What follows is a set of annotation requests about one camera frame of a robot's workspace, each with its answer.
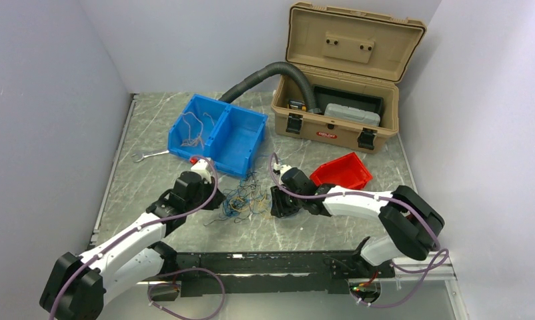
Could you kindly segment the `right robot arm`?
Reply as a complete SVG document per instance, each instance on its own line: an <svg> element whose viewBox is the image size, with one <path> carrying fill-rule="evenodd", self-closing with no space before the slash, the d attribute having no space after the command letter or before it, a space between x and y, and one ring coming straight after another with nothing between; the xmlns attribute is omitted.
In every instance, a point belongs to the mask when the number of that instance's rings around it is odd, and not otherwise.
<svg viewBox="0 0 535 320"><path fill-rule="evenodd" d="M275 163L271 171L274 199L272 213L285 216L300 209L324 217L348 216L381 223L386 234L362 241L352 259L356 274L367 277L378 265L398 257L423 261L440 249L438 235L444 219L411 187L393 191L356 191L324 183L316 185L297 167Z"/></svg>

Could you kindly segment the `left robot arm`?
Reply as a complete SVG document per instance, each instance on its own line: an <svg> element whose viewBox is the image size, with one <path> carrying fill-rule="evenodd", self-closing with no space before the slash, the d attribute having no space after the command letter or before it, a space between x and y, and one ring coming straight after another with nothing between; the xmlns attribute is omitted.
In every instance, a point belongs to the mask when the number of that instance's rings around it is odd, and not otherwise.
<svg viewBox="0 0 535 320"><path fill-rule="evenodd" d="M96 319L103 308L135 284L157 277L173 281L189 272L163 239L189 215L217 209L224 200L215 169L192 167L129 226L78 255L60 256L39 299L50 319Z"/></svg>

